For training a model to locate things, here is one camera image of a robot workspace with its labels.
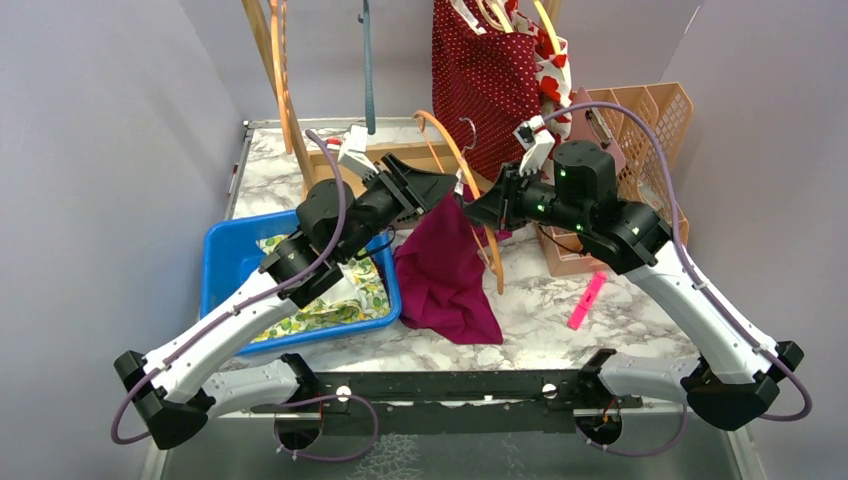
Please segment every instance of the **metal hanger hook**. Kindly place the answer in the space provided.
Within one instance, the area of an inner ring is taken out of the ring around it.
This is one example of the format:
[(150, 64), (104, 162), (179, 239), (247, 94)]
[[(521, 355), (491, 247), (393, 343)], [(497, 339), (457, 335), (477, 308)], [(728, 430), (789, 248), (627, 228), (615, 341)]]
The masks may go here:
[(466, 146), (462, 147), (462, 152), (461, 152), (462, 155), (465, 156), (466, 150), (474, 150), (474, 147), (477, 146), (477, 127), (474, 125), (474, 122), (471, 121), (471, 119), (468, 118), (468, 117), (459, 117), (459, 121), (460, 122), (468, 122), (468, 124), (471, 125), (471, 135), (472, 135), (471, 145), (466, 145)]
[(362, 0), (362, 13), (356, 14), (356, 21), (364, 24), (365, 23), (365, 17), (363, 17), (363, 15), (365, 15), (366, 13), (370, 14), (371, 13), (370, 10), (371, 10), (371, 7), (368, 6), (368, 0)]

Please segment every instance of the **maroon fabric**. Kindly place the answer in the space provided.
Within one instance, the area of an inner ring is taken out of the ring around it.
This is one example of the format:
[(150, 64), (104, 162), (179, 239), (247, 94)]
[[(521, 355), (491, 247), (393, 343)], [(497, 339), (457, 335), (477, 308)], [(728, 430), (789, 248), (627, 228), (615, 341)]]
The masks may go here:
[[(480, 25), (475, 0), (464, 0)], [(450, 2), (433, 6), (433, 113), (462, 148), (477, 173), (497, 179), (501, 164), (520, 161), (524, 148), (513, 135), (521, 122), (539, 115), (536, 39), (523, 33), (477, 35)]]
[(483, 293), (486, 266), (471, 235), (468, 219), (449, 195), (398, 247), (401, 321), (454, 343), (500, 345), (503, 334)]

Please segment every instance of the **lavender wall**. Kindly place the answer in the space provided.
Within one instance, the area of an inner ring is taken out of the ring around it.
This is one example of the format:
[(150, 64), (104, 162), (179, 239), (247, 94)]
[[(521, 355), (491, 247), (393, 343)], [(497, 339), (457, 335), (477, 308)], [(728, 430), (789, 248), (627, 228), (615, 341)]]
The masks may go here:
[(138, 478), (112, 362), (196, 317), (243, 127), (178, 4), (56, 3), (0, 5), (0, 478)]
[[(663, 80), (695, 123), (675, 173), (691, 250), (740, 309), (806, 350), (815, 407), (754, 424), (773, 480), (846, 478), (848, 2), (708, 0)], [(789, 384), (775, 411), (800, 397)]]
[[(429, 109), (434, 0), (371, 0), (377, 115)], [(241, 2), (180, 0), (245, 119), (277, 118), (268, 77)], [(532, 13), (529, 0), (522, 10)], [(656, 82), (703, 0), (564, 0), (557, 33), (568, 39), (576, 85)], [(360, 0), (288, 2), (292, 98), (302, 118), (364, 115)]]

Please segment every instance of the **magenta cloth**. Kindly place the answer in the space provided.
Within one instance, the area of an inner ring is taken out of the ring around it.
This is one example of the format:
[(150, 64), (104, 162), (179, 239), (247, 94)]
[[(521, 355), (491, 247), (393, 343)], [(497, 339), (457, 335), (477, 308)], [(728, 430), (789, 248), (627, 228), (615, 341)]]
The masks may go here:
[(445, 197), (421, 220), (394, 258), (407, 327), (430, 328), (459, 344), (503, 343), (483, 293), (486, 266), (453, 198)]

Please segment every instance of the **blue strap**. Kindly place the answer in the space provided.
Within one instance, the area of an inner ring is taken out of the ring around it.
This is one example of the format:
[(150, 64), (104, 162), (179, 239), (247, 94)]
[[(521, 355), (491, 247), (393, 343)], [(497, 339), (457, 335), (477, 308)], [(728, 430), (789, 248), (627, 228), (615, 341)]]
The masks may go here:
[(362, 15), (359, 16), (362, 33), (365, 37), (365, 126), (368, 135), (377, 131), (377, 116), (374, 112), (374, 81), (371, 68), (371, 8), (368, 0), (362, 0)]

